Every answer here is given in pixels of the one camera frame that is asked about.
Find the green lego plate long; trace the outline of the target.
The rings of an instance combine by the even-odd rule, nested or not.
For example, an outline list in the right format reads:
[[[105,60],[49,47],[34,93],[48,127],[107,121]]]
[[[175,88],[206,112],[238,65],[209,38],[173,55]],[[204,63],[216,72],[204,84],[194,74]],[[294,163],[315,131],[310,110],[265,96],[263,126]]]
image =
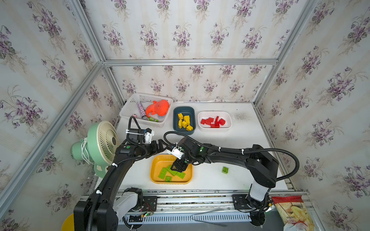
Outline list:
[[[177,173],[176,176],[179,177],[180,179],[184,179],[184,177],[186,176],[186,173],[180,172],[180,173]]]

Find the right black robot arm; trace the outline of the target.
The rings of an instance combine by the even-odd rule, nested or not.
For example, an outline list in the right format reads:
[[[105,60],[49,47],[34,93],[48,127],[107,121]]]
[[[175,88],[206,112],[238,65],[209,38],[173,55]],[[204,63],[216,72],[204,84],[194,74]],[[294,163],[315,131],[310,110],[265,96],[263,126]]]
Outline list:
[[[172,171],[184,172],[189,165],[204,163],[224,163],[246,168],[253,177],[253,183],[243,203],[250,214],[251,224],[256,227],[264,225],[266,221],[265,212],[271,201],[270,190],[275,188],[277,182],[294,176],[300,167],[300,162],[293,153],[283,149],[263,148],[257,144],[247,149],[235,149],[184,137],[178,143],[171,143],[166,150],[176,158],[171,166]],[[279,162],[272,152],[291,157],[295,162],[294,169],[279,177]]]

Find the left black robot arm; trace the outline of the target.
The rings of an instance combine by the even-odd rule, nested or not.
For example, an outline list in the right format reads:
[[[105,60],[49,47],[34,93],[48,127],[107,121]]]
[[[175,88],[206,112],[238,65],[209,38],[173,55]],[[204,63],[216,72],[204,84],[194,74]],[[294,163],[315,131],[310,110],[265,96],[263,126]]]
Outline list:
[[[110,122],[102,121],[90,127],[81,141],[81,154],[87,154],[101,167],[103,179],[86,201],[76,204],[73,211],[76,231],[115,231],[130,211],[138,212],[142,218],[153,215],[157,197],[145,197],[142,189],[127,188],[116,198],[135,162],[165,151],[167,144],[161,139],[152,140],[153,133],[149,128],[128,128],[128,138],[120,142]]]

